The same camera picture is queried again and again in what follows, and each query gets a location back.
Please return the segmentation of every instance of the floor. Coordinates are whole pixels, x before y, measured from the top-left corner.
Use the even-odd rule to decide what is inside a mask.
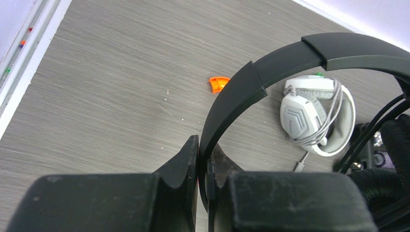
[[[346,30],[289,0],[73,0],[0,141],[0,229],[41,175],[154,171],[201,134],[216,97],[208,78],[334,31]],[[358,122],[399,90],[377,72],[326,75],[351,91]],[[245,170],[290,171],[304,153],[280,127],[282,88],[269,88],[220,140]],[[305,170],[332,162],[311,156]]]

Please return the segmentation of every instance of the headphone cable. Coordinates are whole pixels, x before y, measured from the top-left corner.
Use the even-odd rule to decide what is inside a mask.
[[[343,101],[343,91],[341,87],[342,84],[338,80],[333,79],[333,81],[334,81],[335,93],[332,97],[332,103],[330,105],[330,110],[329,110],[329,113],[327,114],[326,120],[323,122],[322,126],[320,126],[318,131],[302,139],[291,139],[293,143],[299,146],[317,145],[326,136],[330,126],[336,120],[340,112],[340,109],[342,107],[342,101]],[[297,94],[297,89],[295,89],[293,86],[289,86],[289,88],[287,89],[287,93],[289,92],[292,94],[294,93]]]

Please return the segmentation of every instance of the white headphones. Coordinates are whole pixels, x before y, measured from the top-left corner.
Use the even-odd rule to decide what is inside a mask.
[[[317,75],[286,81],[280,122],[294,143],[321,156],[339,153],[349,142],[356,121],[353,97],[337,80]],[[319,100],[332,100],[326,113]],[[332,134],[326,138],[331,124]]]

